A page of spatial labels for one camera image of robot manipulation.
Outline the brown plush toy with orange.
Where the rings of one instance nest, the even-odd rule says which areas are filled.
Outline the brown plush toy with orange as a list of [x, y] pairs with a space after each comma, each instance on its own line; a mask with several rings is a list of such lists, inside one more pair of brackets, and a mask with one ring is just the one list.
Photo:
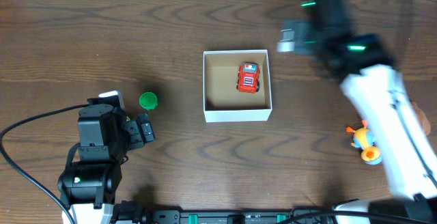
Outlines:
[[426, 117], [424, 111], [419, 108], [418, 104], [416, 102], [412, 102], [412, 107], [416, 113], [417, 119], [424, 131], [424, 133], [428, 136], [431, 133], [431, 124]]

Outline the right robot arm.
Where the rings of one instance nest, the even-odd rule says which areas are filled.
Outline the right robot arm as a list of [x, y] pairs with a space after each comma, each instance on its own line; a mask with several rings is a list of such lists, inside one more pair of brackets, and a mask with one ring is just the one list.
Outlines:
[[394, 58], [375, 34], [353, 29], [345, 0], [302, 0], [309, 47], [370, 129], [391, 199], [349, 201], [317, 212], [334, 223], [435, 223], [436, 154]]

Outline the orange blue toy duck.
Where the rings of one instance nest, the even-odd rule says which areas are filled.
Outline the orange blue toy duck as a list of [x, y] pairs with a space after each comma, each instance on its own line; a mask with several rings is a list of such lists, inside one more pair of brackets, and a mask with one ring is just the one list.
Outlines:
[[351, 146], [361, 150], [361, 158], [368, 165], [378, 165], [382, 162], [380, 149], [376, 147], [376, 139], [368, 128], [366, 120], [362, 120], [362, 128], [357, 130], [350, 126], [346, 127], [346, 132], [353, 134]]

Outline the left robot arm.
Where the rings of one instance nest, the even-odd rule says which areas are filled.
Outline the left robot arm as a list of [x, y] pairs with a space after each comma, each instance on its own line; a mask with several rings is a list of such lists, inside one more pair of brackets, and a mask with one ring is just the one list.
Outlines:
[[155, 140], [149, 115], [128, 119], [119, 93], [88, 103], [79, 112], [80, 141], [70, 148], [58, 180], [64, 223], [151, 223], [147, 208], [115, 201], [127, 153]]

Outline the red toy fire truck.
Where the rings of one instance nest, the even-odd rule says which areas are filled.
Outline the red toy fire truck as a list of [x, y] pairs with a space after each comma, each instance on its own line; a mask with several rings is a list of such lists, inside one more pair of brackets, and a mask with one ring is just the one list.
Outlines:
[[239, 92], [255, 94], [259, 91], [260, 69], [254, 63], [241, 63], [238, 69], [238, 80], [236, 89]]

